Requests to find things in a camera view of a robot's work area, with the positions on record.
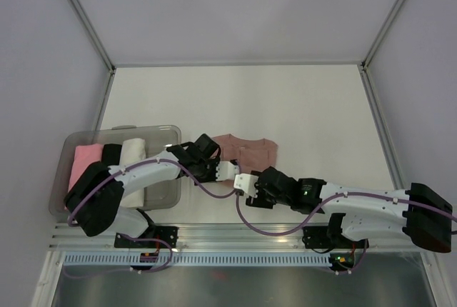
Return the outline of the dusty pink t-shirt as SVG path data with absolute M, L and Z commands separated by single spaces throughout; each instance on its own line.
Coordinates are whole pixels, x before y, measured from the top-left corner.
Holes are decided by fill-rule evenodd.
M 268 139 L 246 140 L 232 134 L 212 138 L 221 148 L 221 160 L 234 160 L 241 173 L 262 172 L 276 166 L 278 145 Z

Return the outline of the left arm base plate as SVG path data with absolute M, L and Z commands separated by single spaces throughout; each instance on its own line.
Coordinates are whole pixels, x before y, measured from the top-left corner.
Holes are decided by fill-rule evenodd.
M 179 238 L 179 228 L 176 226 L 149 226 L 137 239 L 131 240 L 118 233 L 114 241 L 114 248 L 166 248 L 167 243 L 171 248 L 176 247 Z

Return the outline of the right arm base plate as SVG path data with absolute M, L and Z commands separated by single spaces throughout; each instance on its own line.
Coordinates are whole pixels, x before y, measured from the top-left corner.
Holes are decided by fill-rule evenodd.
M 352 241 L 341 234 L 329 233 L 327 226 L 306 226 L 302 228 L 302 242 L 308 250 L 319 253 L 335 249 L 363 249 L 365 241 Z

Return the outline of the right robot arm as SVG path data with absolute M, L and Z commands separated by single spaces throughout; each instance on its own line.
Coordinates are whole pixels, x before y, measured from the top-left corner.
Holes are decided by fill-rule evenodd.
M 401 239 L 427 251 L 451 252 L 453 207 L 422 183 L 394 191 L 363 191 L 319 178 L 294 179 L 269 167 L 237 175 L 233 186 L 250 207 L 281 204 L 307 219 L 317 213 L 328 216 L 326 238 L 334 248 L 346 242 Z

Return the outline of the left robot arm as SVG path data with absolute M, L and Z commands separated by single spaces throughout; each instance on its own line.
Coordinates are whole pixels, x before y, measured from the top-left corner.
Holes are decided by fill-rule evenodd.
M 196 183 L 216 181 L 221 147 L 208 135 L 194 142 L 169 146 L 151 158 L 129 165 L 90 164 L 67 193 L 67 224 L 88 237 L 105 231 L 125 234 L 141 247 L 150 246 L 156 230 L 140 208 L 121 206 L 121 200 L 156 183 L 187 176 Z

